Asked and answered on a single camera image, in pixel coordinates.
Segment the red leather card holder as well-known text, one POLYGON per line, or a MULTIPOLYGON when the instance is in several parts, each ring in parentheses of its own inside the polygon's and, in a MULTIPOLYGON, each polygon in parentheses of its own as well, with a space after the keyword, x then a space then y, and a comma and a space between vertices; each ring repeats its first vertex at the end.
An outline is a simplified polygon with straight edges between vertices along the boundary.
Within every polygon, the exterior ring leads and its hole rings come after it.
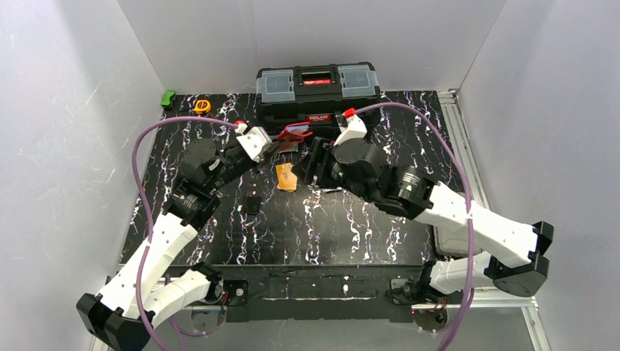
POLYGON ((285 143, 302 143, 312 134, 309 122, 289 124, 278 134, 276 140, 285 143))

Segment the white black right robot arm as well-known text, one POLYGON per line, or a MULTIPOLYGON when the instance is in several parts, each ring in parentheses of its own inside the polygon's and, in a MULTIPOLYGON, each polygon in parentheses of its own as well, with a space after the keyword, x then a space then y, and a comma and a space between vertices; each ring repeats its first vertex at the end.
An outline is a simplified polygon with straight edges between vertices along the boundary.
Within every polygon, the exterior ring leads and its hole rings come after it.
POLYGON ((411 301, 490 286, 531 297, 548 278, 550 263, 544 254, 553 241, 551 224, 522 224, 476 203, 467 209, 465 197, 437 177, 413 166, 389 165, 385 152, 364 139, 333 146, 316 138, 292 172, 321 189, 341 187, 386 214, 446 233, 474 234, 475 246, 482 251, 473 263, 466 258, 426 263, 416 282, 397 289, 411 301))

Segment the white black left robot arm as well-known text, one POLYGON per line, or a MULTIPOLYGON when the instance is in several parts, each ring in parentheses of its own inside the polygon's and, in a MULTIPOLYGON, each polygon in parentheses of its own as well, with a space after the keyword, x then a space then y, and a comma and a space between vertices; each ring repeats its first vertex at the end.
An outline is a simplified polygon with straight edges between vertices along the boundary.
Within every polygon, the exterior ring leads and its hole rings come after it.
POLYGON ((204 228, 219 207, 218 190, 271 157, 283 142, 239 137, 223 151, 211 139, 185 148, 170 197, 147 236, 121 270, 76 308, 87 331, 113 350, 142 350, 149 330, 198 301, 224 297, 222 272, 204 262, 157 288, 175 257, 204 228))

